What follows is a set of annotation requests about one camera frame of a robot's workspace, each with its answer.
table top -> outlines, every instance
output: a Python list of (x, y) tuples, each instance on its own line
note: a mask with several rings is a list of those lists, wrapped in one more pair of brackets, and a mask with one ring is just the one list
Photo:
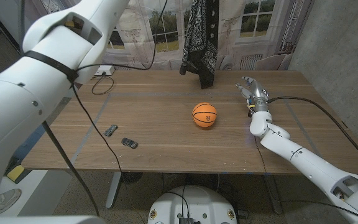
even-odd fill
[[(340, 121), (304, 76), (295, 71), (216, 71), (214, 86), (204, 90), (192, 73), (182, 76), (178, 71), (115, 71), (115, 84), (109, 94), (93, 95), (95, 80), (83, 85), (78, 94), (101, 132), (118, 125), (106, 140), (123, 171), (263, 174), (265, 164), (266, 172), (271, 174), (299, 174), (258, 139), (262, 162), (249, 131), (251, 118), (247, 116), (246, 100), (234, 85), (241, 83), (242, 76), (258, 80), (270, 98), (305, 97)], [(105, 79), (95, 91), (110, 85)], [(192, 120), (191, 112), (201, 102), (211, 103), (218, 112), (210, 128), (200, 128)], [(273, 124), (286, 129), (292, 141), (334, 166), (358, 174), (358, 151), (317, 107), (304, 101), (277, 100), (269, 104), (269, 111)], [(75, 98), (51, 129), (77, 169), (119, 170), (116, 158)], [(136, 149), (123, 146), (122, 138), (139, 145)], [(22, 165), (27, 169), (67, 169), (46, 134)]]

black strap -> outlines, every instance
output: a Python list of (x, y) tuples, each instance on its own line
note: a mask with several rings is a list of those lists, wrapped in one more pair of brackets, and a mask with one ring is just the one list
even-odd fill
[(47, 65), (52, 66), (53, 68), (56, 68), (57, 70), (63, 72), (66, 76), (68, 81), (70, 81), (71, 84), (73, 84), (74, 80), (78, 78), (78, 74), (75, 72), (75, 70), (72, 70), (71, 68), (67, 67), (66, 65), (56, 61), (53, 58), (50, 58), (46, 55), (43, 55), (41, 53), (35, 52), (35, 51), (28, 51), (24, 55), (25, 57), (34, 58), (40, 62), (46, 63)]

gray wall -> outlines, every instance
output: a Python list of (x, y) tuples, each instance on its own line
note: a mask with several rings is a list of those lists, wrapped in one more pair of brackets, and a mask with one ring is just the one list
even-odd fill
[(358, 1), (315, 0), (289, 70), (300, 71), (358, 138)]

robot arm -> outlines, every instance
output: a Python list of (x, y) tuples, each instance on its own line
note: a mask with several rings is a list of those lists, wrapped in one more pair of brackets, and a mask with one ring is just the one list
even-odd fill
[[(290, 140), (283, 128), (272, 124), (272, 115), (267, 109), (269, 95), (261, 84), (249, 77), (242, 77), (250, 91), (236, 83), (242, 95), (247, 98), (252, 115), (250, 131), (260, 137), (261, 144), (291, 162), (304, 176), (310, 179), (332, 201), (334, 205), (358, 214), (358, 175), (345, 172)], [(351, 223), (358, 222), (358, 216), (344, 210), (341, 214)]]
[[(69, 70), (100, 63), (114, 26), (129, 0), (82, 0), (76, 6), (37, 20), (25, 35), (24, 52), (52, 59), (55, 67), (22, 57), (0, 73), (0, 181), (17, 147), (48, 117), (71, 86)], [(66, 22), (81, 24), (78, 33)], [(86, 83), (97, 67), (78, 72)]]

mini basketball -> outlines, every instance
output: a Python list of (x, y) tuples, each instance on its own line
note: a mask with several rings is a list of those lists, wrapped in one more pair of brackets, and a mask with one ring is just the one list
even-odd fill
[(216, 115), (216, 109), (210, 103), (199, 103), (193, 109), (193, 121), (203, 128), (214, 124)]

